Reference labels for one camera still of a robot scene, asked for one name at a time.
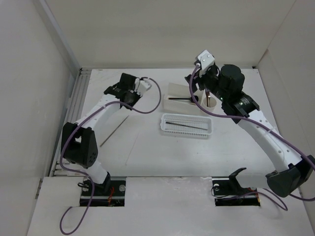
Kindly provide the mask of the black spoon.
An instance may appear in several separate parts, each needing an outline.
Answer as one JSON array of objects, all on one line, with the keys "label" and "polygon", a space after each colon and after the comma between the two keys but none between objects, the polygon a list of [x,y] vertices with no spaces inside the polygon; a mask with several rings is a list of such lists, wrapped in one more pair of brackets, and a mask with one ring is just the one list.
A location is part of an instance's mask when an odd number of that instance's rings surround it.
[{"label": "black spoon", "polygon": [[169,97],[168,100],[185,100],[185,101],[189,101],[191,103],[194,103],[194,100],[196,100],[197,102],[199,101],[199,97],[198,96],[194,96],[194,97]]}]

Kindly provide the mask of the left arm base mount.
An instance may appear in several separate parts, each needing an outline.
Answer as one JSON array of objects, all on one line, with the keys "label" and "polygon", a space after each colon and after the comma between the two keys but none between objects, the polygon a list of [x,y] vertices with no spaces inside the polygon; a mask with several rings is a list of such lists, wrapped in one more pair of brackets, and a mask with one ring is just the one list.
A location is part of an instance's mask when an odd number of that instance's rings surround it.
[{"label": "left arm base mount", "polygon": [[[79,182],[81,196],[79,204],[86,207],[92,194],[92,184],[84,178]],[[95,183],[95,190],[91,201],[91,207],[124,207],[126,193],[126,177],[112,177],[109,186],[104,189],[100,184]]]}]

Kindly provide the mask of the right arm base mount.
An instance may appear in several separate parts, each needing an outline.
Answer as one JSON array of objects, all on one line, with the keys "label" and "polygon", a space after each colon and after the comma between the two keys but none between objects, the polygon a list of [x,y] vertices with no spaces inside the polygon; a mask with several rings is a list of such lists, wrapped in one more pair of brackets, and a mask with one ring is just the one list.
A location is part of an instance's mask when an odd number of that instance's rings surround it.
[{"label": "right arm base mount", "polygon": [[243,188],[237,175],[246,168],[239,168],[229,176],[212,177],[211,195],[216,207],[260,206],[257,189]]}]

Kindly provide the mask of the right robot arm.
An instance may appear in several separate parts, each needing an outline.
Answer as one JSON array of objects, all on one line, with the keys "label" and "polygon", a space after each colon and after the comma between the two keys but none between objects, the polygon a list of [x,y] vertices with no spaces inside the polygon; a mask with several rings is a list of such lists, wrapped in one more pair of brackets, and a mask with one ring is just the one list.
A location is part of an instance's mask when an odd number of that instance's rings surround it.
[{"label": "right robot arm", "polygon": [[218,68],[212,63],[203,68],[196,62],[193,72],[186,78],[189,91],[208,90],[221,101],[224,115],[208,114],[218,118],[230,118],[245,130],[271,160],[275,170],[263,176],[241,175],[239,168],[231,174],[228,188],[238,194],[246,187],[267,188],[279,197],[292,196],[293,191],[304,184],[315,169],[315,160],[285,140],[265,117],[259,105],[243,92],[245,76],[232,64]]}]

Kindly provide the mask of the black chopstick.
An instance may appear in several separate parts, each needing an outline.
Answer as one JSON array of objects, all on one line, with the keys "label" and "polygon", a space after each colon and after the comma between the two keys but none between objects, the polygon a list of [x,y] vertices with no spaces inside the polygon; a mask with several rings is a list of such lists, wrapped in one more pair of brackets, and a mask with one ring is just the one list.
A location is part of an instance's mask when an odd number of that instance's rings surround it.
[{"label": "black chopstick", "polygon": [[174,123],[174,122],[169,122],[169,121],[166,121],[165,124],[176,125],[176,126],[181,126],[181,127],[188,127],[188,128],[195,128],[195,129],[200,129],[200,130],[207,130],[207,128],[201,128],[201,127],[185,125],[185,124],[180,124],[180,123]]}]

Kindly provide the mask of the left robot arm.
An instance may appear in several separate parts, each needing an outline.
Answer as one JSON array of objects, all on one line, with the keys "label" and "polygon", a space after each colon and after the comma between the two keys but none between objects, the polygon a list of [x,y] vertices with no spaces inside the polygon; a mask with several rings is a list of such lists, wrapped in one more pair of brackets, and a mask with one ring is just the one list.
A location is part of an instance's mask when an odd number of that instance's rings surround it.
[{"label": "left robot arm", "polygon": [[84,117],[63,126],[61,158],[80,166],[91,178],[85,182],[86,187],[93,185],[99,195],[109,192],[110,174],[97,160],[97,136],[115,112],[121,107],[133,107],[151,86],[143,78],[122,73],[120,80],[103,92],[101,99]]}]

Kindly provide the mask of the grey chopstick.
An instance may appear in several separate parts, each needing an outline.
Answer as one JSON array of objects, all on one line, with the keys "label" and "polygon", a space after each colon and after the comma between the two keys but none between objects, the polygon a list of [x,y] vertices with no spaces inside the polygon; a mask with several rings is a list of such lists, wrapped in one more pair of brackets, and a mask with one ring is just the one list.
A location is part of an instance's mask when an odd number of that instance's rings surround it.
[{"label": "grey chopstick", "polygon": [[120,126],[128,119],[129,115],[112,131],[112,133],[100,144],[100,148],[111,138],[111,136],[120,128]]}]

